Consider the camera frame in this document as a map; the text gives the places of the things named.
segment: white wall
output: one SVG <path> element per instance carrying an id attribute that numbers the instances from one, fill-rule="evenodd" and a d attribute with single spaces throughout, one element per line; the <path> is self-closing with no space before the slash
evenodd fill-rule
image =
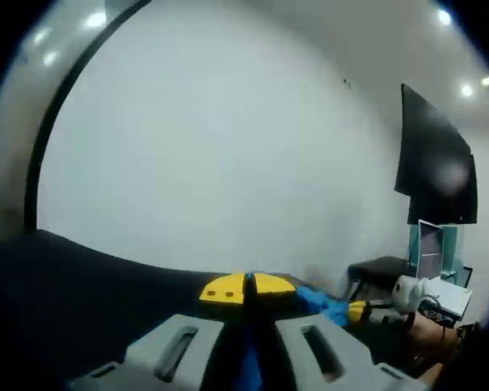
<path id="1" fill-rule="evenodd" d="M 56 120 L 38 225 L 142 263 L 338 278 L 404 256 L 399 140 L 309 42 L 229 2 L 153 2 Z"/>
<path id="2" fill-rule="evenodd" d="M 469 288 L 474 293 L 464 323 L 489 310 L 489 129 L 460 130 L 474 154 L 478 181 L 478 224 L 464 226 L 461 256 L 474 268 Z"/>

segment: yellow block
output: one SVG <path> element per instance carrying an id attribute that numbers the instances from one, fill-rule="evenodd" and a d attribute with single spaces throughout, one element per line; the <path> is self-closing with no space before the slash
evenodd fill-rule
<path id="1" fill-rule="evenodd" d="M 360 321 L 360 317 L 362 316 L 365 307 L 366 301 L 352 301 L 348 308 L 348 320 L 352 323 L 357 323 L 358 321 Z"/>
<path id="2" fill-rule="evenodd" d="M 199 300 L 215 301 L 217 303 L 243 304 L 245 295 L 245 274 L 224 275 L 207 283 Z"/>
<path id="3" fill-rule="evenodd" d="M 258 293 L 274 293 L 274 292 L 293 292 L 295 287 L 274 275 L 265 275 L 264 273 L 254 273 L 255 286 Z"/>

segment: yellow object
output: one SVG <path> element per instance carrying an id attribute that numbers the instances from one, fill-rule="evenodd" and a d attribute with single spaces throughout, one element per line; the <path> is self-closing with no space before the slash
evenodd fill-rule
<path id="1" fill-rule="evenodd" d="M 265 275 L 264 273 L 254 273 L 255 287 L 258 293 L 274 293 L 274 292 L 293 292 L 295 287 L 274 275 Z"/>
<path id="2" fill-rule="evenodd" d="M 202 301 L 215 301 L 218 303 L 243 304 L 245 295 L 245 274 L 224 275 L 207 283 L 199 296 Z"/>
<path id="3" fill-rule="evenodd" d="M 360 321 L 360 317 L 364 312 L 366 307 L 366 301 L 353 301 L 350 303 L 348 308 L 347 318 L 352 323 L 357 323 Z"/>

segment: blue cloth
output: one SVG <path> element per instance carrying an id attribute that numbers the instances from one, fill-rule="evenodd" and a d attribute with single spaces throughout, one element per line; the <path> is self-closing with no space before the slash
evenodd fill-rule
<path id="1" fill-rule="evenodd" d="M 344 327 L 348 324 L 348 302 L 330 299 L 326 294 L 308 287 L 297 287 L 297 295 L 308 305 L 312 314 L 323 314 L 336 325 Z"/>

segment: ceiling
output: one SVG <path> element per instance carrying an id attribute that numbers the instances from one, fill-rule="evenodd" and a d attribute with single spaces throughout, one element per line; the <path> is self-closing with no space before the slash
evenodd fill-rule
<path id="1" fill-rule="evenodd" d="M 489 68 L 456 21 L 424 0 L 252 0 L 304 33 L 400 131 L 400 84 L 441 109 L 462 134 L 489 129 Z"/>

